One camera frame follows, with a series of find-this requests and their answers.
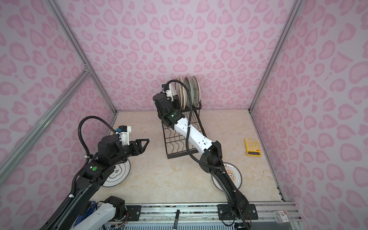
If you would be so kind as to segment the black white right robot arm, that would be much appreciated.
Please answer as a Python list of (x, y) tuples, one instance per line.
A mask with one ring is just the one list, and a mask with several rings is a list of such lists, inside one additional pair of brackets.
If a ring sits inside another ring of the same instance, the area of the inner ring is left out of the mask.
[(230, 176), (227, 174), (222, 160), (222, 148), (218, 141), (211, 141), (191, 125), (193, 106), (189, 108), (189, 118), (179, 110), (174, 102), (174, 96), (169, 89), (171, 83), (178, 83), (188, 92), (187, 86), (179, 80), (168, 81), (161, 93), (153, 96), (157, 108), (158, 117), (162, 124), (180, 133), (185, 138), (185, 147), (189, 156), (200, 165), (203, 171), (211, 174), (219, 183), (224, 192), (233, 216), (240, 219), (247, 229), (251, 223), (246, 211), (249, 206), (247, 198), (238, 190)]

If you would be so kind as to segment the orange sunburst plate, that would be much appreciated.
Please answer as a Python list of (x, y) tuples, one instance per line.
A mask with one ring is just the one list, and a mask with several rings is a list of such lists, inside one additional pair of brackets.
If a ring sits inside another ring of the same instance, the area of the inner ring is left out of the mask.
[(177, 95), (178, 95), (179, 100), (180, 100), (180, 106), (181, 106), (181, 109), (183, 110), (184, 105), (185, 105), (184, 104), (183, 87), (182, 87), (182, 84), (180, 84), (180, 83), (176, 83), (175, 86), (176, 86)]
[[(230, 177), (231, 181), (234, 183), (235, 187), (237, 189), (240, 189), (242, 185), (242, 175), (240, 173), (240, 170), (235, 165), (231, 163), (226, 163), (226, 162), (224, 162), (224, 167), (225, 167), (226, 173)], [(219, 182), (215, 179), (213, 175), (211, 176), (211, 179), (212, 179), (214, 186), (219, 191), (223, 192), (222, 187), (220, 186)]]

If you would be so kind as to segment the cat pumpkin star plate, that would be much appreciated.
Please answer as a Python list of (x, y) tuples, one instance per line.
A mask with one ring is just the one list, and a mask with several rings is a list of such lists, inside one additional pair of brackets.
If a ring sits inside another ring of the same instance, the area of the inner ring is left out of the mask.
[(183, 94), (184, 94), (184, 109), (186, 108), (186, 102), (187, 102), (187, 93), (186, 93), (186, 89), (184, 88), (183, 84), (184, 84), (184, 80), (183, 77), (181, 75), (178, 76), (178, 80), (181, 82), (180, 84), (182, 84), (183, 87)]

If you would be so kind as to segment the white floral speckled plate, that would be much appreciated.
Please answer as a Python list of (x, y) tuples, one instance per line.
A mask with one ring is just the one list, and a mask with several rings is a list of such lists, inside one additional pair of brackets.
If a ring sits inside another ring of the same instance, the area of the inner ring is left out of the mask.
[(200, 104), (200, 98), (201, 98), (201, 92), (200, 92), (200, 87), (197, 81), (197, 78), (195, 76), (191, 77), (191, 83), (193, 86), (193, 93), (194, 93), (194, 106), (198, 107)]

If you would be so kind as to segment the light blue flower plate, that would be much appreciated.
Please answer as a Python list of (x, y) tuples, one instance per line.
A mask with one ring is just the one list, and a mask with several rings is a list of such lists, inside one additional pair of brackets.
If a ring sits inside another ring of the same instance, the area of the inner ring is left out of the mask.
[(188, 77), (185, 77), (184, 83), (185, 83), (186, 87), (188, 88), (186, 105), (187, 105), (187, 107), (190, 107), (191, 105), (193, 105), (193, 102), (194, 102), (194, 89), (193, 89), (193, 85), (192, 85), (192, 83), (191, 83), (191, 81), (189, 80)]

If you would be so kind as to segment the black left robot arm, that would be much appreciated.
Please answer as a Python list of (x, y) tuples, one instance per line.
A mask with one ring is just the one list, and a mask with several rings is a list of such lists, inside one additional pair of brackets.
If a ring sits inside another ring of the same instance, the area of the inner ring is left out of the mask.
[[(81, 133), (83, 124), (89, 119), (99, 120), (113, 131), (113, 135), (101, 139), (98, 143), (98, 152), (94, 155), (90, 154)], [(73, 177), (68, 196), (41, 227), (42, 230), (70, 229), (91, 197), (114, 172), (115, 166), (125, 163), (131, 156), (144, 153), (150, 142), (149, 139), (137, 139), (124, 145), (121, 142), (120, 132), (97, 116), (83, 118), (78, 125), (77, 133), (79, 141), (86, 151), (86, 162)]]

